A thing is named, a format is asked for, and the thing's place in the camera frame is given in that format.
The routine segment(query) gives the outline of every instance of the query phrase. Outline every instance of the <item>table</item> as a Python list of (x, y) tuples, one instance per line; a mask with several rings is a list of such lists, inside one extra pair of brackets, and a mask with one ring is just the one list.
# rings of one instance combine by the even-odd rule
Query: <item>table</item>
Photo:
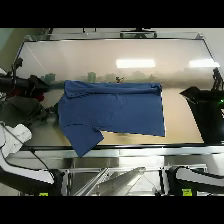
[[(169, 147), (186, 143), (190, 146), (203, 146), (193, 114), (185, 98), (179, 94), (192, 85), (205, 90), (210, 90), (213, 86), (214, 67), (191, 67), (192, 62), (212, 60), (202, 36), (197, 33), (157, 33), (157, 38), (133, 39), (130, 38), (133, 34), (127, 35), (128, 39), (120, 39), (117, 33), (68, 34), (66, 40), (52, 35), (48, 41), (37, 36), (26, 37), (18, 54), (24, 60), (23, 67), (17, 70), (17, 75), (28, 78), (33, 74), (52, 85), (66, 79), (115, 82), (117, 76), (124, 77), (124, 82), (160, 82), (163, 87), (166, 136), (103, 132), (104, 140), (99, 143), (101, 147), (98, 149), (115, 150), (118, 147), (120, 150), (120, 147), (135, 148), (140, 144), (147, 144), (141, 148), (148, 148), (149, 145), (155, 148), (158, 144)], [(150, 59), (154, 60), (155, 67), (118, 68), (116, 60), (119, 59)], [(46, 93), (43, 106), (53, 106), (62, 95), (63, 89)], [(54, 115), (47, 121), (32, 125), (31, 132), (33, 137), (27, 145), (48, 149), (65, 149), (70, 146)], [(105, 156), (103, 150), (97, 151), (99, 156)]]

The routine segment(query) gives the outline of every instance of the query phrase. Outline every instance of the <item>shirt sleeve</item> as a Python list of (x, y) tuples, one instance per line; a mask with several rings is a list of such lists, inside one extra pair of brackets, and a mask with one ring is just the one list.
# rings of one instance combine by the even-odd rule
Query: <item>shirt sleeve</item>
[(63, 132), (79, 157), (104, 139), (99, 130), (87, 125), (69, 125), (63, 127)]

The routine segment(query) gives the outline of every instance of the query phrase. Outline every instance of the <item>black cable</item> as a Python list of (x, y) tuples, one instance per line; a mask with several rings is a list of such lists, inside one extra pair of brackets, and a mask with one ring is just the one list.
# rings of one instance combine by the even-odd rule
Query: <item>black cable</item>
[(36, 154), (35, 154), (35, 152), (34, 152), (34, 150), (33, 149), (31, 149), (29, 146), (27, 146), (24, 142), (22, 142), (19, 138), (17, 138), (17, 136), (15, 136), (11, 131), (9, 131), (9, 129), (5, 126), (5, 124), (4, 123), (1, 123), (1, 125), (2, 125), (2, 127), (8, 132), (8, 133), (10, 133), (17, 141), (19, 141), (21, 144), (22, 144), (22, 146), (25, 146), (44, 166), (45, 166), (45, 168), (47, 169), (47, 171), (50, 173), (50, 175), (51, 175), (51, 177), (53, 178), (53, 180), (55, 180), (55, 178), (54, 178), (54, 175), (50, 172), (50, 170), (49, 170), (49, 168), (48, 168), (48, 166), (44, 163), (44, 161), (39, 157), (39, 156), (37, 156)]

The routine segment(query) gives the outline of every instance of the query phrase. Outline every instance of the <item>blue t-shirt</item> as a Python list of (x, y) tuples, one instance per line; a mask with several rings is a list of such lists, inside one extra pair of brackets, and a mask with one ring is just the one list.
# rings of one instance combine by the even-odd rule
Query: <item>blue t-shirt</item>
[(59, 124), (78, 156), (103, 140), (101, 131), (165, 136), (159, 83), (65, 81)]

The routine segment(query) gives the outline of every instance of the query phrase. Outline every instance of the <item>yellow label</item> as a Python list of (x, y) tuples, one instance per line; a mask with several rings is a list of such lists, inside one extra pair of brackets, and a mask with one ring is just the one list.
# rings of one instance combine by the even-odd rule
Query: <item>yellow label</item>
[(183, 196), (192, 196), (191, 189), (182, 189), (182, 191), (183, 191)]
[(48, 196), (48, 193), (40, 193), (39, 196)]

